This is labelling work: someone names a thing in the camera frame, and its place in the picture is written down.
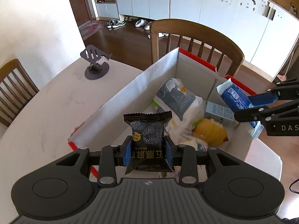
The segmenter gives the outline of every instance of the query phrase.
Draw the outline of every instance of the yellow fruit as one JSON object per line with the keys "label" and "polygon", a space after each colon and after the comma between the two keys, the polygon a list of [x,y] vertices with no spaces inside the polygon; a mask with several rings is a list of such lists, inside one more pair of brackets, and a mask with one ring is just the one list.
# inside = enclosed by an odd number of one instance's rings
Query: yellow fruit
{"label": "yellow fruit", "polygon": [[202,119],[193,130],[192,135],[204,140],[211,147],[218,147],[228,141],[223,125],[213,119]]}

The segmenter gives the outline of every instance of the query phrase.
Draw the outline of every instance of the white table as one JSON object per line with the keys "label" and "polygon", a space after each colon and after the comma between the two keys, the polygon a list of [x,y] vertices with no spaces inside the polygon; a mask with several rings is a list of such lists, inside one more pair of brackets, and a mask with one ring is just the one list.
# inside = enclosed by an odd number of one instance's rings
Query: white table
{"label": "white table", "polygon": [[3,135],[0,158],[0,223],[18,214],[10,198],[13,184],[22,176],[68,154],[68,138],[97,108],[142,71],[109,60],[103,78],[84,76],[89,63],[80,58],[50,81],[26,105]]}

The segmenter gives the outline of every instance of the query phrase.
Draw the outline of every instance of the sticker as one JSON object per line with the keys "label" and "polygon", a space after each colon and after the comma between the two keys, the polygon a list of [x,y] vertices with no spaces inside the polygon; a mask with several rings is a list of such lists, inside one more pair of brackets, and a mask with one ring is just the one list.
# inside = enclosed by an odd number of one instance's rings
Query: sticker
{"label": "sticker", "polygon": [[230,89],[228,90],[228,92],[231,93],[232,96],[233,96],[235,99],[238,99],[238,98],[240,97],[240,96],[237,94],[237,92],[236,92],[234,89],[232,89],[232,88],[230,88]]}
{"label": "sticker", "polygon": [[141,139],[141,135],[138,134],[137,132],[134,132],[132,137],[133,137],[133,141],[139,141]]}

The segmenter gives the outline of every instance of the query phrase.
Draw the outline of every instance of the red rug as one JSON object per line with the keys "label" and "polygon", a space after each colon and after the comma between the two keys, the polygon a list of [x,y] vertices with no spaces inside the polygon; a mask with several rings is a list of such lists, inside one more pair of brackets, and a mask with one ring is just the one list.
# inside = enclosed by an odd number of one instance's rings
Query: red rug
{"label": "red rug", "polygon": [[82,39],[86,40],[88,37],[92,36],[100,29],[105,28],[106,25],[107,22],[102,22],[102,21],[89,22],[87,25],[84,25],[83,27],[79,28]]}

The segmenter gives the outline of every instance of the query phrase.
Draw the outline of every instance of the white wall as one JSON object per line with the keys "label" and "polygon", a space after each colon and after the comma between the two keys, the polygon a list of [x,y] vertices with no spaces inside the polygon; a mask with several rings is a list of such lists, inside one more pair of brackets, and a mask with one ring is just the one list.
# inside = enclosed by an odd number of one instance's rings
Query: white wall
{"label": "white wall", "polygon": [[[18,58],[39,89],[84,48],[69,0],[0,0],[0,66]],[[17,216],[8,210],[0,207],[1,224]]]}

